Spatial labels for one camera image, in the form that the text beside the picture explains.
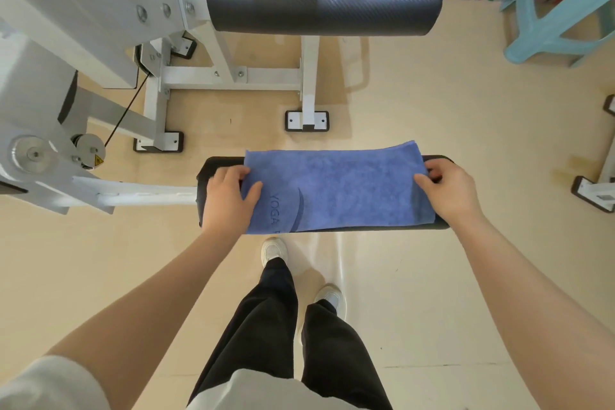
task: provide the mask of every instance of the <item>shoe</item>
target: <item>shoe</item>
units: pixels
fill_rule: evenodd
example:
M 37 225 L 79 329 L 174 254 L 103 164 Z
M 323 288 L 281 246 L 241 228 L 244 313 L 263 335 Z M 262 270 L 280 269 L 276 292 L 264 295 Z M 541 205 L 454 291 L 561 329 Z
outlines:
M 263 242 L 261 247 L 261 261 L 263 267 L 267 265 L 273 258 L 282 258 L 288 264 L 288 250 L 286 244 L 281 238 L 272 237 Z
M 341 320 L 346 320 L 346 299 L 344 298 L 343 293 L 337 286 L 333 284 L 325 285 L 320 291 L 316 294 L 316 298 L 314 299 L 314 303 L 326 300 L 328 301 L 338 315 L 338 318 Z

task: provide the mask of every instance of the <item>beige floor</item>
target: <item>beige floor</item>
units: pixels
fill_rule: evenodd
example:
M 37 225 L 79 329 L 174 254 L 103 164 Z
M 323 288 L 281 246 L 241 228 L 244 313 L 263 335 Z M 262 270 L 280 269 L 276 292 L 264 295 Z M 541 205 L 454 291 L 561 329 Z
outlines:
M 297 63 L 297 38 L 229 40 L 241 63 Z M 569 191 L 575 175 L 598 174 L 613 137 L 615 120 L 601 108 L 615 91 L 615 46 L 576 70 L 512 65 L 503 47 L 497 7 L 473 2 L 446 2 L 424 38 L 325 38 L 317 101 L 330 111 L 328 134 L 283 132 L 295 93 L 175 91 L 167 123 L 186 133 L 185 152 L 135 155 L 130 140 L 117 136 L 99 174 L 192 185 L 206 158 L 246 148 L 365 149 L 415 139 L 423 153 L 448 155 L 471 172 L 504 234 L 615 328 L 615 219 Z M 105 94 L 121 103 L 132 95 Z M 61 217 L 5 197 L 0 217 L 0 382 L 163 266 L 199 230 L 192 206 L 118 208 L 112 217 L 78 208 Z M 301 307 L 325 281 L 342 286 L 348 321 L 396 408 L 536 408 L 452 231 L 284 239 Z M 137 408 L 185 406 L 235 306 L 258 279 L 262 241 L 244 236 L 234 248 Z

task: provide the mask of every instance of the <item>person's right arm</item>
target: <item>person's right arm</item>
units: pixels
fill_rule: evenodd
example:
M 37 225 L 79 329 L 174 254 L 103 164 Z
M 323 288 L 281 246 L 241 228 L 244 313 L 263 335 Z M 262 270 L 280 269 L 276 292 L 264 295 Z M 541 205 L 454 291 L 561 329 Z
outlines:
M 540 408 L 615 408 L 615 335 L 491 225 L 470 175 L 445 159 L 426 166 L 431 179 L 414 180 L 463 245 L 504 345 Z

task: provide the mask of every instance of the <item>pant leg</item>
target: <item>pant leg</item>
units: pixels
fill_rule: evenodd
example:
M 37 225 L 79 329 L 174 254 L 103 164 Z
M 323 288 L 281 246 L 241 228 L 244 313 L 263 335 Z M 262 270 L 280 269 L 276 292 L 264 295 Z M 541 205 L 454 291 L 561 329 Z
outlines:
M 292 378 L 297 307 L 293 277 L 281 258 L 273 258 L 239 304 L 188 403 L 200 392 L 228 382 L 238 369 Z
M 392 409 L 365 345 L 328 301 L 307 307 L 302 339 L 308 388 L 359 408 Z

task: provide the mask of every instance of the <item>person's left hand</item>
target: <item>person's left hand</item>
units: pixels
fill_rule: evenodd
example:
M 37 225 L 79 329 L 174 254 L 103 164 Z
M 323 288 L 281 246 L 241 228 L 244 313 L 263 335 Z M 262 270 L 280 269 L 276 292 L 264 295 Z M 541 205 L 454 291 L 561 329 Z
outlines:
M 220 167 L 209 179 L 203 214 L 204 232 L 236 238 L 245 234 L 263 188 L 262 182 L 256 182 L 242 199 L 239 181 L 248 173 L 250 168 L 245 166 Z

